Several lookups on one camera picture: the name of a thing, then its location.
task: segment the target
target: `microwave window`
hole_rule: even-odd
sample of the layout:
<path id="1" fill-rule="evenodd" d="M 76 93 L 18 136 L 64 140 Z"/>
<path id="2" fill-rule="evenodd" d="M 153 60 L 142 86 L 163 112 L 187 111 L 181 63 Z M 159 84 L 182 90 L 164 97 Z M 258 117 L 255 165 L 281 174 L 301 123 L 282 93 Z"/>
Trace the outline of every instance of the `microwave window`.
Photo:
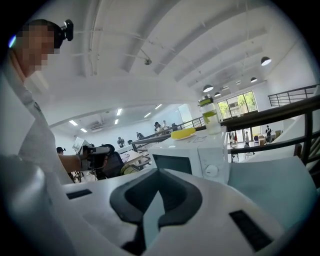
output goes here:
<path id="1" fill-rule="evenodd" d="M 190 160 L 188 157 L 154 154 L 153 158 L 157 168 L 171 169 L 192 175 Z"/>

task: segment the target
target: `bottle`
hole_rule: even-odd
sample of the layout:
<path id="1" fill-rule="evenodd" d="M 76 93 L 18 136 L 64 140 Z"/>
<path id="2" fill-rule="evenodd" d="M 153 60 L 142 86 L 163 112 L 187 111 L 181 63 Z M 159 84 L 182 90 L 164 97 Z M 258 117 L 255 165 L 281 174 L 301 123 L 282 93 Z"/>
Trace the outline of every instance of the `bottle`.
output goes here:
<path id="1" fill-rule="evenodd" d="M 214 105 L 214 99 L 208 94 L 203 96 L 198 102 L 208 134 L 214 135 L 221 133 L 221 125 Z"/>

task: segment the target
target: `shirt logo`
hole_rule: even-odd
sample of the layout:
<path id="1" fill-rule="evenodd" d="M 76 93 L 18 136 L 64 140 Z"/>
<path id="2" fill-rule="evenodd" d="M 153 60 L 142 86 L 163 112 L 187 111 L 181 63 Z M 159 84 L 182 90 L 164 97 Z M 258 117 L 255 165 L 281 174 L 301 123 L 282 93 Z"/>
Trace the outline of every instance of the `shirt logo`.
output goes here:
<path id="1" fill-rule="evenodd" d="M 34 102 L 34 107 L 35 107 L 39 112 L 41 112 L 41 109 L 40 109 L 38 103 Z"/>

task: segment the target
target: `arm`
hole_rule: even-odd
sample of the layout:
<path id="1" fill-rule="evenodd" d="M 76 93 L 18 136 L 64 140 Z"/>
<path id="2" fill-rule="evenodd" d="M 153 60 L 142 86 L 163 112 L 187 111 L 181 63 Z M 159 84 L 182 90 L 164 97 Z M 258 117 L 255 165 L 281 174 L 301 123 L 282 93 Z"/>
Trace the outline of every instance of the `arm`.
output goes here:
<path id="1" fill-rule="evenodd" d="M 67 173 L 81 171 L 81 160 L 77 155 L 58 155 L 60 161 Z"/>

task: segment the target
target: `neck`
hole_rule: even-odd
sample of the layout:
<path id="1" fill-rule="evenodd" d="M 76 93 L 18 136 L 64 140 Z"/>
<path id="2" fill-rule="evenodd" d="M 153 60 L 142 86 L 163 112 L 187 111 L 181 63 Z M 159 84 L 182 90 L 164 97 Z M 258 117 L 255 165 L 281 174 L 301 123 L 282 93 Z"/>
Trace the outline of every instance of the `neck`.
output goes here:
<path id="1" fill-rule="evenodd" d="M 28 65 L 24 64 L 22 54 L 19 54 L 16 50 L 11 50 L 9 55 L 19 78 L 22 82 L 25 82 L 26 78 L 30 75 L 30 69 L 28 68 Z"/>

